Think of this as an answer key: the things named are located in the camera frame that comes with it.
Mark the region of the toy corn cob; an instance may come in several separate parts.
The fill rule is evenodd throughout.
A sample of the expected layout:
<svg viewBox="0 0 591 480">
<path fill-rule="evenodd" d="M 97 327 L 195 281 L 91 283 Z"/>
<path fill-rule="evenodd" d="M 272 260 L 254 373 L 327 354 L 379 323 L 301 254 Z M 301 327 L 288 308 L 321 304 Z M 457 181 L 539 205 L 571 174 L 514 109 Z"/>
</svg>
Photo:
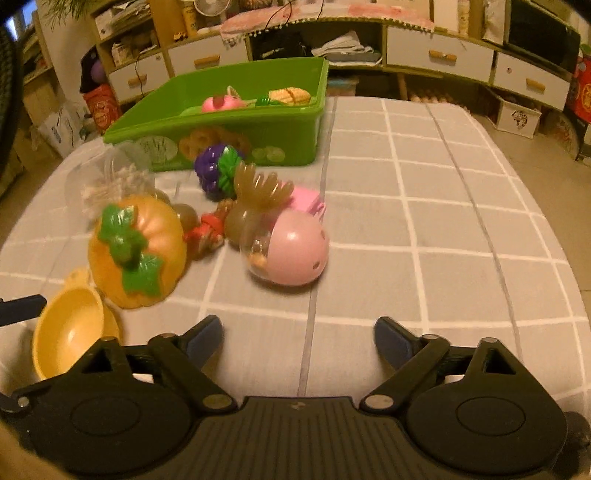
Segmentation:
<svg viewBox="0 0 591 480">
<path fill-rule="evenodd" d="M 286 87 L 277 90 L 270 90 L 266 97 L 256 99 L 256 106 L 300 106 L 308 105 L 311 101 L 311 94 L 307 90 L 298 87 Z"/>
</svg>

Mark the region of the white desk fan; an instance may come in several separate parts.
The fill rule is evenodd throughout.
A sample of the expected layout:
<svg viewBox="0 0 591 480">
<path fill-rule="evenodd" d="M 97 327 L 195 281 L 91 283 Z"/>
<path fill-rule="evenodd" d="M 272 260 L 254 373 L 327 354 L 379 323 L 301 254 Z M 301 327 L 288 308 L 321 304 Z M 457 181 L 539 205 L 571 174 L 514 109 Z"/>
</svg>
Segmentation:
<svg viewBox="0 0 591 480">
<path fill-rule="evenodd" d="M 231 6 L 231 0 L 194 0 L 197 12 L 205 17 L 221 16 Z"/>
</svg>

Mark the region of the pink clear capsule ball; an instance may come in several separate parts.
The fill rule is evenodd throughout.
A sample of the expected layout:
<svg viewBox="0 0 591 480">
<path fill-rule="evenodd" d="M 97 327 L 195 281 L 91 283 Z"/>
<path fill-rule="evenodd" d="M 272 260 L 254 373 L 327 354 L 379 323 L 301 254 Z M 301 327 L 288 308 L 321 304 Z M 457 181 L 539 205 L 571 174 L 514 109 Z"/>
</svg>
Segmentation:
<svg viewBox="0 0 591 480">
<path fill-rule="evenodd" d="M 246 224 L 239 250 L 245 267 L 260 280 L 301 287 L 315 282 L 325 271 L 329 235 L 318 217 L 277 209 Z"/>
</svg>

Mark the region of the white storage crate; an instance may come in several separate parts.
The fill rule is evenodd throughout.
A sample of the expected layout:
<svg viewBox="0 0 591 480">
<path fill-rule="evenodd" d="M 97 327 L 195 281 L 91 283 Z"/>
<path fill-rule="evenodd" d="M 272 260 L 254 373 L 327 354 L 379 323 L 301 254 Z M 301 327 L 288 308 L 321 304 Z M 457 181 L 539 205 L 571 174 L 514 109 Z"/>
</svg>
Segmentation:
<svg viewBox="0 0 591 480">
<path fill-rule="evenodd" d="M 482 95 L 485 116 L 497 130 L 528 139 L 534 137 L 542 112 L 533 101 L 489 87 L 483 88 Z"/>
</svg>

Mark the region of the brown antler toy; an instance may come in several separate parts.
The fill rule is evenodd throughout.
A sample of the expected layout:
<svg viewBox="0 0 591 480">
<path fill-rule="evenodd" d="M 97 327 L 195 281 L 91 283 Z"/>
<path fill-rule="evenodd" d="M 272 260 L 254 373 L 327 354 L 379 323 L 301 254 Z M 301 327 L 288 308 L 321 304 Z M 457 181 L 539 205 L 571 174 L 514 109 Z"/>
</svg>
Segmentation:
<svg viewBox="0 0 591 480">
<path fill-rule="evenodd" d="M 263 174 L 256 165 L 240 162 L 235 169 L 235 203 L 224 220 L 226 239 L 238 247 L 242 233 L 250 223 L 266 212 L 290 203 L 294 182 L 283 182 L 276 172 Z"/>
</svg>

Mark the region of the orange toy pumpkin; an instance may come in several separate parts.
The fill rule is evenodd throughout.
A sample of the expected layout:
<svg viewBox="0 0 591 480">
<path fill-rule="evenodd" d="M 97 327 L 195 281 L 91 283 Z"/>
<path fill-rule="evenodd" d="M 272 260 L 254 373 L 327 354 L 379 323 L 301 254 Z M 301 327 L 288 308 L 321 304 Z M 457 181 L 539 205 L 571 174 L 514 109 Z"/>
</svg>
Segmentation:
<svg viewBox="0 0 591 480">
<path fill-rule="evenodd" d="M 108 204 L 88 243 L 96 286 L 122 309 L 163 301 L 185 270 L 183 235 L 174 209 L 153 196 L 131 195 Z"/>
</svg>

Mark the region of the black microwave oven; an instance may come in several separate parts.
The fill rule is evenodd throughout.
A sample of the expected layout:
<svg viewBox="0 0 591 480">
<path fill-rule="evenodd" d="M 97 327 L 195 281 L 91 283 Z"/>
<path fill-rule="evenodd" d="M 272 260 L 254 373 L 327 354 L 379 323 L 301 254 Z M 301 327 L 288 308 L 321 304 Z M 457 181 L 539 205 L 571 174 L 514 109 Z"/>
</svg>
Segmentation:
<svg viewBox="0 0 591 480">
<path fill-rule="evenodd" d="M 580 34 L 532 1 L 507 1 L 504 45 L 566 72 L 577 66 Z"/>
</svg>

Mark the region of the pink pig toy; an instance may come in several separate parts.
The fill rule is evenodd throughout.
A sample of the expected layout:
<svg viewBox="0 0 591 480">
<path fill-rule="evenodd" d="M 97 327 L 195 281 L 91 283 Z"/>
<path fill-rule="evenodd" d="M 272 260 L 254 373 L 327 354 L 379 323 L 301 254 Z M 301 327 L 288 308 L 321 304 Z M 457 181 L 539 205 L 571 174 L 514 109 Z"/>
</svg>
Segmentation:
<svg viewBox="0 0 591 480">
<path fill-rule="evenodd" d="M 228 111 L 242 109 L 247 106 L 247 102 L 242 100 L 235 88 L 228 86 L 222 94 L 208 97 L 201 104 L 202 113 L 213 113 L 217 111 Z"/>
</svg>

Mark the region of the egg carton tray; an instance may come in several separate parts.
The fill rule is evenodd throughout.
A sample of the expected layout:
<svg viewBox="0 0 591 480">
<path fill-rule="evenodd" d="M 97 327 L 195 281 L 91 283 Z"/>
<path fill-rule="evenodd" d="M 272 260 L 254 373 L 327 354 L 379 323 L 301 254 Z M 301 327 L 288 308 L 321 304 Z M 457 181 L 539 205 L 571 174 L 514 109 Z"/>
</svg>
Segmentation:
<svg viewBox="0 0 591 480">
<path fill-rule="evenodd" d="M 414 88 L 408 90 L 408 101 L 429 104 L 450 104 L 470 111 L 470 97 L 462 93 L 447 90 Z"/>
</svg>

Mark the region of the grey checked table cloth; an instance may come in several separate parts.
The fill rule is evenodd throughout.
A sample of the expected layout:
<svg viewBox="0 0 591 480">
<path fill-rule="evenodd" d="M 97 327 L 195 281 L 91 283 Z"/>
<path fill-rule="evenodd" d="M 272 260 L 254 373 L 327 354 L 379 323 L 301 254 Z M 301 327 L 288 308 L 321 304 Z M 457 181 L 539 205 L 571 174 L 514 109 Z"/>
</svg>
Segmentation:
<svg viewBox="0 0 591 480">
<path fill-rule="evenodd" d="M 455 345 L 497 338 L 562 408 L 589 413 L 590 325 L 572 268 L 465 110 L 331 99 L 315 162 L 279 175 L 325 199 L 331 245 L 318 282 L 260 282 L 223 246 L 163 302 L 120 312 L 127 343 L 214 314 L 224 342 L 205 370 L 232 396 L 360 399 L 390 374 L 374 345 L 376 320 L 389 316 Z"/>
</svg>

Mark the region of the yellow toy bowl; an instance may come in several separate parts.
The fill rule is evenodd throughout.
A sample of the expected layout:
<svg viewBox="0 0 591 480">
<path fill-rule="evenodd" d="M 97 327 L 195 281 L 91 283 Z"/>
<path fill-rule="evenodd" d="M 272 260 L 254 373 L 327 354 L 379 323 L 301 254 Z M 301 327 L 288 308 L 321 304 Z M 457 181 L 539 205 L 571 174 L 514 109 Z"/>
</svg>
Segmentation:
<svg viewBox="0 0 591 480">
<path fill-rule="evenodd" d="M 43 309 L 32 340 L 36 375 L 46 380 L 67 372 L 99 339 L 122 339 L 111 309 L 90 285 L 90 272 L 80 268 Z"/>
</svg>

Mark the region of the wooden tv cabinet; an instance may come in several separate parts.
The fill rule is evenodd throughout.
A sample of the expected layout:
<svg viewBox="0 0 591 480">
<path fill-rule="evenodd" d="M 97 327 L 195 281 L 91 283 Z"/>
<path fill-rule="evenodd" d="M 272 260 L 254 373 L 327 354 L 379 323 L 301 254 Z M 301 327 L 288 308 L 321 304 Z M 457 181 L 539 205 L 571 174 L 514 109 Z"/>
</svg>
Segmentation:
<svg viewBox="0 0 591 480">
<path fill-rule="evenodd" d="M 417 10 L 433 32 L 377 22 L 297 23 L 224 44 L 221 24 L 239 13 L 320 1 L 231 1 L 205 17 L 193 1 L 100 1 L 89 12 L 99 56 L 119 100 L 128 101 L 176 75 L 276 58 L 318 57 L 337 73 L 391 73 L 400 95 L 420 77 L 460 79 L 562 109 L 577 66 L 566 72 L 504 45 L 507 1 L 327 1 L 378 3 Z"/>
</svg>

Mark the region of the pink cloth runner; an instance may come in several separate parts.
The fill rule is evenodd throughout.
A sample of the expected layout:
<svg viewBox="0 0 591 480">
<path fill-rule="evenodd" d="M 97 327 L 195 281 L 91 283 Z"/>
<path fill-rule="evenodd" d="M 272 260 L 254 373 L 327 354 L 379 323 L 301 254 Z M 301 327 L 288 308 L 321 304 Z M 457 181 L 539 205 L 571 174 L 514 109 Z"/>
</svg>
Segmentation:
<svg viewBox="0 0 591 480">
<path fill-rule="evenodd" d="M 417 10 L 378 3 L 290 2 L 239 13 L 221 24 L 219 34 L 224 44 L 235 45 L 243 38 L 280 29 L 297 23 L 377 22 L 402 28 L 433 32 L 434 23 Z"/>
</svg>

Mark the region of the potted green plant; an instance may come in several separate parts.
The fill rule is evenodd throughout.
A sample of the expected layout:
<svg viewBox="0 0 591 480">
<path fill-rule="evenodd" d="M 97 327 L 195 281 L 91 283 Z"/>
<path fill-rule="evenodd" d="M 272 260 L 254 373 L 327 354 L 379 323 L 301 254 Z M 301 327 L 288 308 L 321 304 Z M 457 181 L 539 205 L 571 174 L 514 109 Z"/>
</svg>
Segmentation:
<svg viewBox="0 0 591 480">
<path fill-rule="evenodd" d="M 98 0 L 43 0 L 44 18 L 51 27 L 63 24 L 69 18 L 79 20 L 98 4 Z"/>
</svg>

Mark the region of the red small toy figure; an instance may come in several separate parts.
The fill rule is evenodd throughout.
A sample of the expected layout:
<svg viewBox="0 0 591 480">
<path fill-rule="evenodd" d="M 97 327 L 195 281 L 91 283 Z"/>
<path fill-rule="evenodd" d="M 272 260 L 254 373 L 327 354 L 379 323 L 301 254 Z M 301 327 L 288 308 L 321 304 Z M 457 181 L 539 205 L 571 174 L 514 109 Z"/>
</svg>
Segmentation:
<svg viewBox="0 0 591 480">
<path fill-rule="evenodd" d="M 235 206 L 235 200 L 224 199 L 213 212 L 200 216 L 198 224 L 183 235 L 190 260 L 202 258 L 221 247 L 225 241 L 224 222 Z"/>
</svg>

